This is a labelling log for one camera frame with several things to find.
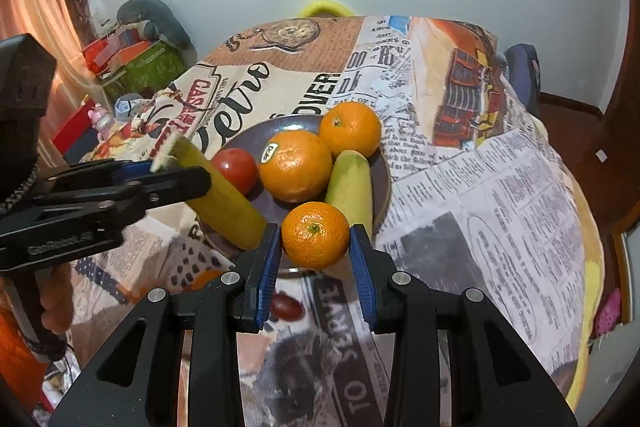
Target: fruit bowl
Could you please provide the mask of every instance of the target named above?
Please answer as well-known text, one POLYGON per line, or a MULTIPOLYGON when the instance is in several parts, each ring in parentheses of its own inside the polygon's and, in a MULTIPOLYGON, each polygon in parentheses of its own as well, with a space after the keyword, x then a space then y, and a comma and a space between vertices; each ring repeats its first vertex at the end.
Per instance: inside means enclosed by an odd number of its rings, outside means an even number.
MULTIPOLYGON (((315 114, 293 114, 272 118, 271 120, 266 120, 249 127, 235 135, 222 149, 239 147, 249 152, 254 157, 256 163, 258 163, 260 162, 260 156, 262 155, 264 147, 274 134, 281 131, 298 129, 308 130, 317 134, 321 120, 322 116, 315 114)), ((385 218, 389 198, 391 197, 391 174, 385 157, 380 153, 380 150, 377 150, 373 156, 369 158, 369 166, 371 168, 371 183, 373 185, 373 229, 375 231, 385 218)), ((264 189, 260 180, 258 180, 253 190, 249 192, 246 197, 269 223, 278 223, 279 225, 282 223, 284 217, 299 204, 284 203, 283 201, 275 200, 270 193, 264 189)), ((316 199, 324 201, 324 194, 321 194, 316 199)), ((198 220, 198 222, 207 242, 234 263, 242 253, 242 250, 232 245, 205 223, 200 220, 198 220)), ((280 270, 278 272, 278 275, 281 277, 295 277, 309 271, 310 270, 306 268, 296 266, 284 253, 282 254, 280 270)))

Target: newspaper print tablecloth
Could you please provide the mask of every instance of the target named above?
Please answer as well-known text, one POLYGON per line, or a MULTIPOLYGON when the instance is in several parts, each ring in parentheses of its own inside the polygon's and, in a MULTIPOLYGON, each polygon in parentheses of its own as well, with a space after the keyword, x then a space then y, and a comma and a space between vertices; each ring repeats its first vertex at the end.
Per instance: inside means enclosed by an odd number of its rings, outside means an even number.
MULTIPOLYGON (((211 157, 259 121, 323 114, 343 100, 367 103, 383 121, 382 150, 393 180, 376 247, 434 288, 481 288, 566 393, 578 356, 584 292, 572 185, 501 77, 495 43, 477 26, 427 18, 258 26, 233 36, 157 93, 91 158, 153 157, 172 128, 211 157)), ((110 275, 108 286, 116 286, 122 301, 113 291, 106 297, 102 292, 109 303, 77 313, 74 342, 92 346, 87 356, 131 306, 131 296, 153 283, 141 283, 142 273, 180 291, 197 271, 224 263, 204 243, 189 209, 182 211, 180 231, 178 239, 165 231, 164 245, 173 245, 175 254, 164 248, 153 270, 129 263, 138 268, 110 275), (102 309, 118 313, 102 322, 95 319, 102 309), (87 323, 92 327, 83 329, 87 323)), ((106 257, 93 262, 111 273, 106 257)), ((82 293, 97 302, 97 287, 87 289, 97 278, 86 262, 77 271, 91 279, 82 282, 82 293)), ((276 289, 301 301, 306 315, 294 323, 272 320, 260 335, 239 335, 247 425, 382 425, 393 336, 372 335, 362 321, 348 261, 324 275, 278 280, 276 289)), ((444 340, 440 355, 446 423, 444 340)))

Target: baseboard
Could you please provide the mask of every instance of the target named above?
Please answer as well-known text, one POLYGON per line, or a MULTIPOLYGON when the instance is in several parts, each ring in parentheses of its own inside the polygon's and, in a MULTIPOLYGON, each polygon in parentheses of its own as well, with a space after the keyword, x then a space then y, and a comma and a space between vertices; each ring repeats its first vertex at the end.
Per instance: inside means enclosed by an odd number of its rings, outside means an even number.
POLYGON ((557 105, 558 107, 565 107, 574 111, 586 112, 596 116, 598 120, 602 120, 603 117, 602 111, 595 105, 589 105, 588 103, 579 102, 578 100, 572 100, 549 92, 540 93, 540 103, 547 103, 548 105, 557 105))

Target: pink toy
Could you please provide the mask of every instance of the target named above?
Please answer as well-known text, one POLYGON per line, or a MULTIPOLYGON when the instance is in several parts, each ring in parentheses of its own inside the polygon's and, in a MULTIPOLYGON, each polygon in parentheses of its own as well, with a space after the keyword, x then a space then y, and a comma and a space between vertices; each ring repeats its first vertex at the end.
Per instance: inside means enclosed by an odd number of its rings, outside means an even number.
POLYGON ((607 299, 598 317, 596 318, 595 334, 596 337, 609 333, 616 326, 616 322, 620 317, 620 308, 622 305, 622 295, 620 288, 613 290, 613 293, 607 299))
POLYGON ((93 109, 90 109, 87 112, 87 115, 89 115, 89 118, 91 119, 93 128, 98 132, 98 139, 100 141, 107 140, 109 138, 111 126, 115 122, 111 113, 106 107, 102 107, 97 103, 93 109))

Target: clothing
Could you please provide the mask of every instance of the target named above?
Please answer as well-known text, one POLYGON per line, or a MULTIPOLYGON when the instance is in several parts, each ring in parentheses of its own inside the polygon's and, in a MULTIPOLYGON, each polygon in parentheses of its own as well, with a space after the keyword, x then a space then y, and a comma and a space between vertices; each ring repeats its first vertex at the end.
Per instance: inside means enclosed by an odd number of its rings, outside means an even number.
POLYGON ((0 375, 28 412, 40 400, 46 369, 24 345, 11 311, 0 308, 0 375))

